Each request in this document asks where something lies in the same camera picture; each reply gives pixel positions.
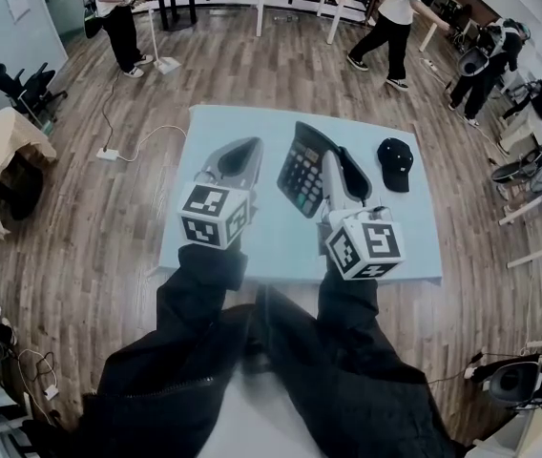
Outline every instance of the black backpack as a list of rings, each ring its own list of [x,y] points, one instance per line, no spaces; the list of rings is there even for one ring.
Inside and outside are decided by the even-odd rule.
[[[84,33],[91,39],[101,31],[101,20],[97,16],[97,3],[95,0],[86,0],[84,4]]]

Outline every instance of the black cap brim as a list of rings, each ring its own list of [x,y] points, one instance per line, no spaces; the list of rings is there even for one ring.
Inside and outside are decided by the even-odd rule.
[[[406,194],[408,192],[408,174],[398,175],[396,173],[382,172],[384,185],[392,192]]]

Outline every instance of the light blue table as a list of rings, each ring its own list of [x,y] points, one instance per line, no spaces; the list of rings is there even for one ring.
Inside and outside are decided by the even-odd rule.
[[[323,115],[197,105],[191,109],[191,125],[172,187],[170,206],[160,250],[159,267],[177,269],[177,250],[184,245],[177,217],[177,203],[184,183],[192,181],[207,157],[236,139],[257,136],[264,143],[261,175],[255,187],[259,209],[241,237],[241,250],[249,258],[245,275],[259,281],[321,281],[325,257],[318,256],[316,216],[306,219],[283,195],[276,182],[292,143],[297,120],[312,125],[339,146],[345,146],[368,175],[373,193],[368,205],[389,207],[405,237],[406,261],[380,282],[428,280],[443,276],[439,241],[427,186],[426,172],[415,135],[385,127]],[[414,163],[409,175],[410,192],[387,190],[377,160],[377,148],[387,137],[409,145]]]

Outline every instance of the wooden floor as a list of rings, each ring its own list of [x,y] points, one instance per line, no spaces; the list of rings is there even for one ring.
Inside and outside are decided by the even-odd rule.
[[[437,35],[420,54],[427,26],[416,21],[406,58],[411,92],[400,94],[384,85],[386,49],[365,58],[370,73],[345,62],[363,28],[342,23],[328,46],[329,19],[302,14],[299,22],[286,22],[285,15],[265,10],[260,38],[254,9],[199,10],[193,29],[163,34],[162,54],[182,66],[166,76],[148,68],[139,80],[118,77],[107,105],[115,128],[110,147],[131,156],[157,126],[187,130],[188,109],[199,103],[296,110],[413,132],[434,200],[444,280],[442,286],[381,288],[382,328],[430,381],[459,373],[483,346],[517,352],[527,337],[529,299],[530,339],[541,339],[542,260],[511,271],[505,263],[542,247],[542,217],[498,226],[502,201],[489,181],[488,158],[502,157],[484,133],[448,110],[443,86],[420,65],[421,57],[431,57],[439,68],[454,69],[448,45]],[[137,18],[140,47],[150,52],[147,22]],[[163,278],[146,274],[156,265],[184,138],[160,131],[129,164],[96,159],[109,133],[101,106],[117,66],[103,32],[74,41],[68,53],[55,82],[70,94],[51,136],[59,160],[48,170],[33,216],[0,241],[0,302],[22,348],[53,351],[60,393],[44,408],[56,408],[74,427],[80,396],[95,389],[105,358],[155,327],[155,291]],[[481,114],[488,137],[499,132],[493,118],[502,108],[501,100],[491,100]],[[32,374],[32,360],[23,362]],[[7,386],[22,389],[14,365],[9,373]],[[41,387],[51,382],[33,385],[39,402]],[[506,418],[461,378],[432,390],[451,436],[464,443]]]

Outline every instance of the black chair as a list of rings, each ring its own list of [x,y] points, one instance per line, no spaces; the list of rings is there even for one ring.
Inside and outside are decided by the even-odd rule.
[[[55,71],[45,72],[48,63],[44,63],[30,79],[21,85],[21,70],[14,78],[6,73],[6,66],[0,63],[0,90],[10,99],[12,107],[20,114],[28,115],[31,120],[39,122],[37,116],[40,112],[48,113],[52,121],[56,118],[48,110],[48,106],[56,98],[66,98],[66,91],[51,94],[48,89],[49,83],[55,75]]]

